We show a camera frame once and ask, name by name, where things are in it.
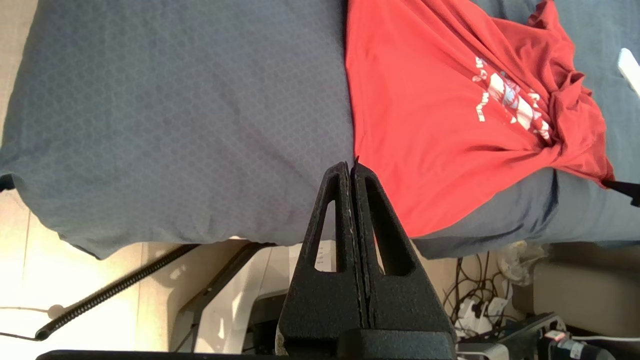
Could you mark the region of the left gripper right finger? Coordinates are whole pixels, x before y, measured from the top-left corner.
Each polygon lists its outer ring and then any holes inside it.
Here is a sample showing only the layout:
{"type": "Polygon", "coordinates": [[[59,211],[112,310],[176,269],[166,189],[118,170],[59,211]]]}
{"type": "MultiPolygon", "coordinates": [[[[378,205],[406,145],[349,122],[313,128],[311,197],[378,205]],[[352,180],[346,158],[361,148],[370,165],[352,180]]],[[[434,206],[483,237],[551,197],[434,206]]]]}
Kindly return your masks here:
{"type": "Polygon", "coordinates": [[[355,162],[351,189],[365,327],[454,333],[377,175],[355,162]]]}

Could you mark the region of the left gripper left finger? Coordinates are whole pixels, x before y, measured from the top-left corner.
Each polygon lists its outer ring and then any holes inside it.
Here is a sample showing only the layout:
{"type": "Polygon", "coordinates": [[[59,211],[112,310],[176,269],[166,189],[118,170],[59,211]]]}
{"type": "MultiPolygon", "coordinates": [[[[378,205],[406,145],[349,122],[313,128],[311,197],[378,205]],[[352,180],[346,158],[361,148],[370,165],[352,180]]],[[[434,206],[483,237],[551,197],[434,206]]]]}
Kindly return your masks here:
{"type": "Polygon", "coordinates": [[[324,173],[276,329],[276,355],[335,357],[338,340],[363,325],[347,162],[324,173]],[[334,205],[336,271],[316,269],[329,205],[334,205]]]}

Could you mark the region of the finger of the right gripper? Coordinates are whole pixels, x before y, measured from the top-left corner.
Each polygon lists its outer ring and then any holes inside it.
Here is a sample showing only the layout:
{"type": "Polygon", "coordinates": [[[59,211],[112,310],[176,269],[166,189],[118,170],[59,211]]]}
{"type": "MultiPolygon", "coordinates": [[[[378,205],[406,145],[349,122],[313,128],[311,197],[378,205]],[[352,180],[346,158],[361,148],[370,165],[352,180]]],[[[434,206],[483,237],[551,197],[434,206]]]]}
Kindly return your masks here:
{"type": "Polygon", "coordinates": [[[639,183],[623,182],[623,181],[616,181],[616,180],[603,180],[602,184],[608,189],[612,189],[613,191],[616,191],[622,194],[639,194],[640,193],[639,183]]]}
{"type": "Polygon", "coordinates": [[[609,189],[617,193],[624,194],[631,199],[633,207],[640,207],[640,187],[639,186],[608,186],[609,189]]]}

